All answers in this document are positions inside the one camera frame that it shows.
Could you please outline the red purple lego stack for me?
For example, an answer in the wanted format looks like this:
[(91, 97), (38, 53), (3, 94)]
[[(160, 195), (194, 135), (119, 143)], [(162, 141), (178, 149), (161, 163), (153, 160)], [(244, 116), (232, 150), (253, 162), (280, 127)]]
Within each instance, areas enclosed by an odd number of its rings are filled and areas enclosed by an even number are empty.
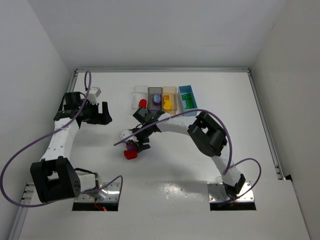
[(134, 142), (130, 142), (126, 145), (126, 150), (124, 151), (124, 156), (127, 160), (133, 160), (138, 157), (136, 144)]

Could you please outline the red rounded lego brick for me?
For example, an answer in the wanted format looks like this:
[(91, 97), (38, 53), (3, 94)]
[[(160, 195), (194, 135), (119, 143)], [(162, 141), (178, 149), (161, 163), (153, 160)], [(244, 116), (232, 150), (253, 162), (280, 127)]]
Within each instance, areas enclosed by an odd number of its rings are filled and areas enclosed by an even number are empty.
[(146, 99), (141, 99), (140, 101), (139, 101), (139, 103), (138, 103), (138, 107), (139, 108), (141, 108), (141, 107), (143, 107), (143, 108), (146, 108), (147, 107), (147, 100)]

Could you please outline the yellow lego brick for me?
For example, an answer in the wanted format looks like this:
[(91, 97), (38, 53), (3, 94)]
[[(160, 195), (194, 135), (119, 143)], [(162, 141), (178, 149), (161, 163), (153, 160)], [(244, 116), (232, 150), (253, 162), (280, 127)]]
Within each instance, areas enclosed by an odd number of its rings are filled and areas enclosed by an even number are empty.
[(172, 107), (173, 107), (173, 104), (171, 101), (164, 102), (164, 105), (163, 105), (164, 110), (169, 111), (172, 109)]

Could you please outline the purple paw print lego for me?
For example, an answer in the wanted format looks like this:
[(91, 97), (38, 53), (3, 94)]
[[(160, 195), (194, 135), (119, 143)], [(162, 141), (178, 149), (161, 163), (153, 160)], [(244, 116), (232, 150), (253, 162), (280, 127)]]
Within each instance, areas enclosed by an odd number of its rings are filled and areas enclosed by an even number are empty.
[(162, 101), (162, 97), (161, 97), (160, 94), (155, 94), (155, 95), (153, 96), (153, 104), (154, 104), (155, 106), (159, 106), (159, 105), (161, 104), (161, 101)]

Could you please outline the yellow striped curved lego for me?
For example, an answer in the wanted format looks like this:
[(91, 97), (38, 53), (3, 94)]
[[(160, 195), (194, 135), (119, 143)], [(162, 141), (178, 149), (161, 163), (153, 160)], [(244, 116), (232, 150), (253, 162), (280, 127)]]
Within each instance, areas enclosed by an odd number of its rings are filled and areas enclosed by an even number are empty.
[(163, 95), (163, 101), (164, 102), (170, 102), (171, 100), (170, 100), (170, 95), (169, 94), (164, 94)]

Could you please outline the green lego brick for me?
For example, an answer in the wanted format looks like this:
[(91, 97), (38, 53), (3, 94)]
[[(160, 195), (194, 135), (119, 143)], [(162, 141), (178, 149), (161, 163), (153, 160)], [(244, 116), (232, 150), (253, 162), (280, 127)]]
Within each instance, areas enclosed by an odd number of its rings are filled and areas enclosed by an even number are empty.
[(190, 109), (194, 109), (194, 104), (193, 101), (184, 101), (185, 105), (184, 105), (184, 109), (185, 110), (190, 110)]

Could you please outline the green lego plate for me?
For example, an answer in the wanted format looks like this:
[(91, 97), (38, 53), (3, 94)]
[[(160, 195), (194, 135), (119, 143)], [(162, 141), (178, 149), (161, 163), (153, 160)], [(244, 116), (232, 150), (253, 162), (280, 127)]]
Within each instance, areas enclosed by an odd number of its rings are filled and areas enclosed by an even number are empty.
[(181, 99), (186, 102), (192, 101), (192, 96), (190, 93), (182, 94)]

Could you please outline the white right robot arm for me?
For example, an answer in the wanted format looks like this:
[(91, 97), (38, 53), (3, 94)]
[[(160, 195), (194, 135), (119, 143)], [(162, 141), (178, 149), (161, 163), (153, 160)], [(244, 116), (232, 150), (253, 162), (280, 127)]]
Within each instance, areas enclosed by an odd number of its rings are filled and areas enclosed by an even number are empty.
[(222, 124), (217, 123), (208, 112), (201, 111), (198, 115), (191, 116), (170, 116), (164, 111), (154, 113), (140, 107), (133, 117), (141, 127), (131, 129), (134, 136), (127, 144), (128, 149), (134, 149), (137, 153), (149, 149), (149, 137), (153, 133), (171, 132), (190, 136), (197, 149), (213, 160), (221, 174), (227, 195), (235, 199), (240, 193), (246, 179), (234, 166), (230, 136)]

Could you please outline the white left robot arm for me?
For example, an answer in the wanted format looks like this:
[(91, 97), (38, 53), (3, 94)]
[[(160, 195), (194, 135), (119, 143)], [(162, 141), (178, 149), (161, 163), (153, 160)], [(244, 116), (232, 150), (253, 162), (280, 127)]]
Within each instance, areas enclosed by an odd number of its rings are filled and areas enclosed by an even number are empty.
[(97, 98), (100, 94), (98, 87), (90, 88), (87, 99), (82, 99), (79, 91), (64, 94), (62, 107), (54, 117), (56, 132), (40, 161), (32, 163), (30, 167), (32, 180), (42, 203), (77, 198), (85, 191), (98, 188), (98, 174), (74, 169), (70, 155), (82, 123), (107, 125), (112, 122), (107, 102), (102, 102), (102, 112), (99, 112)]

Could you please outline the clear transparent container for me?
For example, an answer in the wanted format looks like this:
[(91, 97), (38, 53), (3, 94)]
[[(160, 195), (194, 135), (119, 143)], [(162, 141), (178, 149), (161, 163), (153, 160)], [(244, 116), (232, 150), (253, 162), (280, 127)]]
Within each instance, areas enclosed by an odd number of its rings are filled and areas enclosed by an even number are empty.
[(132, 100), (132, 109), (139, 108), (139, 101), (141, 99), (146, 99), (148, 104), (148, 87), (145, 85), (136, 85), (133, 87), (133, 100)]

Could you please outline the grey transparent container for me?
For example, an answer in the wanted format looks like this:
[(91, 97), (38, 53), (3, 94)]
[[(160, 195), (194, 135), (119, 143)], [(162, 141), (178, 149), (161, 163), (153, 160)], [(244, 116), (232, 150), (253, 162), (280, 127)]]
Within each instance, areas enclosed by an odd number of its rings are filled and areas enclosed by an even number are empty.
[(147, 108), (151, 112), (162, 110), (162, 87), (148, 87)]

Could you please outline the amber transparent container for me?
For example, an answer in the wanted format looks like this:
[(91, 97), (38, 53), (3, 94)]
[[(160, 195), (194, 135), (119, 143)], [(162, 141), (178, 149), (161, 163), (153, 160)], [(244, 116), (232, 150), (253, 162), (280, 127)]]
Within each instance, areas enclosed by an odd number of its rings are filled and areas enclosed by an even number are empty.
[(175, 115), (178, 110), (177, 87), (164, 86), (162, 88), (162, 109), (165, 113)]

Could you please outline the blue container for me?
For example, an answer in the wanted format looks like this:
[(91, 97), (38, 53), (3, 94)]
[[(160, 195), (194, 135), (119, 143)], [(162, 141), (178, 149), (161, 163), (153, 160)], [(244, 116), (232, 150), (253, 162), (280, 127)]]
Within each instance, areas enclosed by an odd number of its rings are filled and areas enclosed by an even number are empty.
[(190, 111), (198, 108), (191, 85), (179, 86), (177, 98), (184, 116), (191, 117), (197, 115), (196, 111)]

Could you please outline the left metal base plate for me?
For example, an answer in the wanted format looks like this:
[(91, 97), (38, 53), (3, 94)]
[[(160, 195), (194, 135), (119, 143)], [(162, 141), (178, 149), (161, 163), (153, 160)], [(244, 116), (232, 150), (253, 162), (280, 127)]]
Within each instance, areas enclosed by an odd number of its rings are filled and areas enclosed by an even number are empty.
[(81, 194), (72, 205), (74, 212), (117, 212), (122, 192), (121, 181), (116, 181), (96, 193)]

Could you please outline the aluminium frame rail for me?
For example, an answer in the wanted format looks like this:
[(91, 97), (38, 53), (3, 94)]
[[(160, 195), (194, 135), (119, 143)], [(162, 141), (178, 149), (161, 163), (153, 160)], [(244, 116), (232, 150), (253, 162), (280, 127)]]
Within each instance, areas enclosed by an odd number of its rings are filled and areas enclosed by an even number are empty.
[(248, 67), (83, 67), (75, 72), (85, 73), (249, 73)]

